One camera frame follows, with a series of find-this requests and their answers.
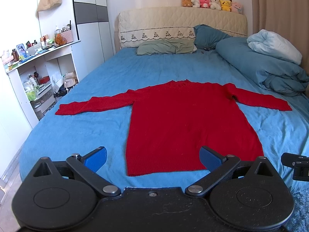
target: quilted headboard cover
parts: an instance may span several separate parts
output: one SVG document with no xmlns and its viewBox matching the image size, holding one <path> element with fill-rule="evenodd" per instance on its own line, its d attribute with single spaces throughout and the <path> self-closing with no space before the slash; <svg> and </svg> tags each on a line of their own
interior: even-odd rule
<svg viewBox="0 0 309 232">
<path fill-rule="evenodd" d="M 247 37 L 247 18 L 233 12 L 204 8 L 157 7 L 119 14 L 121 48 L 138 47 L 143 41 L 195 38 L 193 27 L 206 24 L 231 36 Z"/>
</svg>

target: blue gripper pad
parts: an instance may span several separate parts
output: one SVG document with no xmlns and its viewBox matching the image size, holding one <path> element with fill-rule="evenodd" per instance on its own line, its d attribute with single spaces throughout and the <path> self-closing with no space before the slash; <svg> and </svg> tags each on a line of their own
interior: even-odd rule
<svg viewBox="0 0 309 232">
<path fill-rule="evenodd" d="M 210 171 L 220 167 L 226 158 L 208 147 L 201 147 L 200 161 Z"/>
<path fill-rule="evenodd" d="M 107 160 L 107 150 L 105 147 L 102 147 L 101 150 L 95 152 L 91 156 L 85 159 L 84 165 L 88 167 L 91 171 L 98 171 Z"/>
</svg>

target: sweater sleeve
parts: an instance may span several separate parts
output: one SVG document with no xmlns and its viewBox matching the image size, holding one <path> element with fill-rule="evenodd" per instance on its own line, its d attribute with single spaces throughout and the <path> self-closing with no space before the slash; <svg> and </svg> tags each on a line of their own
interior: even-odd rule
<svg viewBox="0 0 309 232">
<path fill-rule="evenodd" d="M 291 107 L 285 100 L 275 98 L 272 95 L 263 95 L 244 89 L 239 89 L 231 83 L 224 85 L 224 87 L 227 89 L 230 97 L 235 97 L 236 100 L 242 104 L 249 106 L 260 106 L 280 111 L 292 111 Z"/>
<path fill-rule="evenodd" d="M 128 90 L 112 97 L 92 97 L 85 102 L 61 104 L 56 115 L 76 115 L 84 112 L 103 112 L 132 105 L 136 99 L 143 96 L 143 89 Z"/>
</svg>

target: pink plush toy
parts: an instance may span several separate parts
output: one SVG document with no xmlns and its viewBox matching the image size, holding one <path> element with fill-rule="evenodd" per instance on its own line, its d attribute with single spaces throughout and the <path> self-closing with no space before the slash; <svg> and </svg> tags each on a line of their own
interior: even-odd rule
<svg viewBox="0 0 309 232">
<path fill-rule="evenodd" d="M 232 2 L 231 12 L 243 14 L 244 13 L 244 6 L 240 3 L 238 3 L 238 2 Z"/>
<path fill-rule="evenodd" d="M 200 0 L 200 7 L 201 8 L 210 8 L 211 5 L 209 4 L 211 0 Z"/>
</svg>

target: blue bed sheet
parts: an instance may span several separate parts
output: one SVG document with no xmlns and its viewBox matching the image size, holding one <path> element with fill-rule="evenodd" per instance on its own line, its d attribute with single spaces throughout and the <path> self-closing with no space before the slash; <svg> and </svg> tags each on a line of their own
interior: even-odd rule
<svg viewBox="0 0 309 232">
<path fill-rule="evenodd" d="M 309 102 L 305 96 L 283 97 L 259 88 L 225 61 L 215 50 L 198 50 L 193 54 L 137 56 L 136 49 L 123 49 L 98 67 L 63 97 L 33 129 L 20 156 L 20 175 L 24 179 L 42 156 L 54 161 L 65 160 L 72 153 L 87 154 L 99 146 L 108 152 L 106 164 L 98 174 L 122 190 L 125 187 L 177 187 L 182 189 L 209 173 L 153 173 L 128 177 L 125 148 L 129 131 L 131 106 L 100 113 L 56 116 L 59 104 L 87 101 L 92 96 L 112 96 L 139 88 L 163 84 L 171 80 L 233 83 L 239 88 L 272 94 L 289 102 L 293 111 L 280 112 L 239 104 L 249 123 L 257 132 L 265 156 L 292 191 L 309 187 L 292 180 L 292 170 L 280 163 L 282 153 L 309 155 Z"/>
</svg>

